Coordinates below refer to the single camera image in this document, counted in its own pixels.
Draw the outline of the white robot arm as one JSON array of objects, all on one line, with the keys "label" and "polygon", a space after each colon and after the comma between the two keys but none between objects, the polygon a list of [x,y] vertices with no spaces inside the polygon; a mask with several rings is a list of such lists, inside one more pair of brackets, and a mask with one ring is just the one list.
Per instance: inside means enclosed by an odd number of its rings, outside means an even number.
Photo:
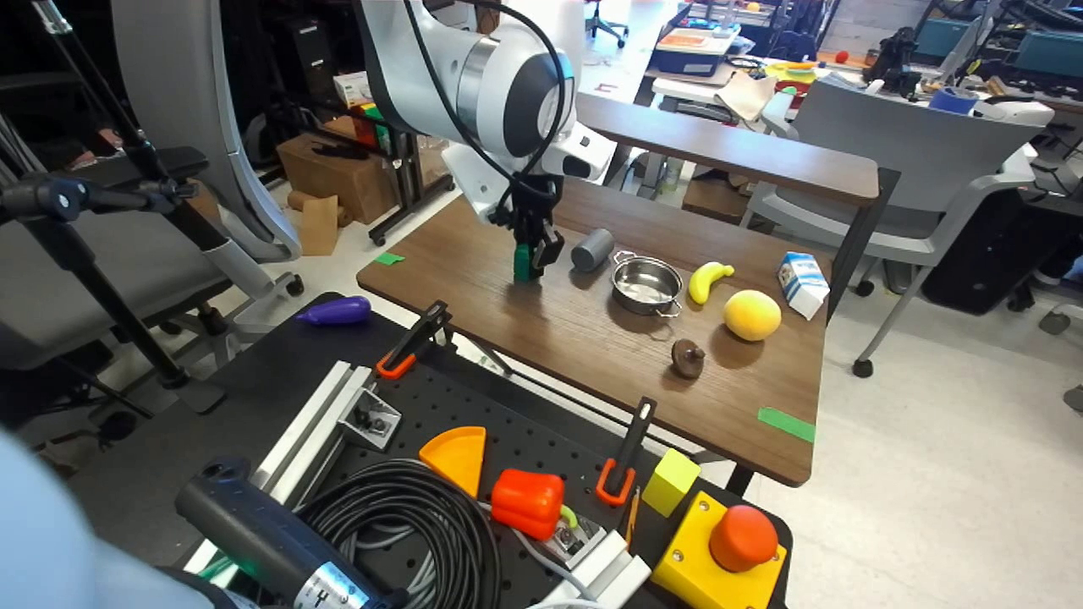
[{"label": "white robot arm", "polygon": [[383,118],[444,140],[444,164],[472,212],[513,232],[513,279],[560,252],[550,211],[566,177],[587,177],[591,134],[576,122],[572,58],[520,10],[476,35],[422,0],[358,0],[370,87]]}]

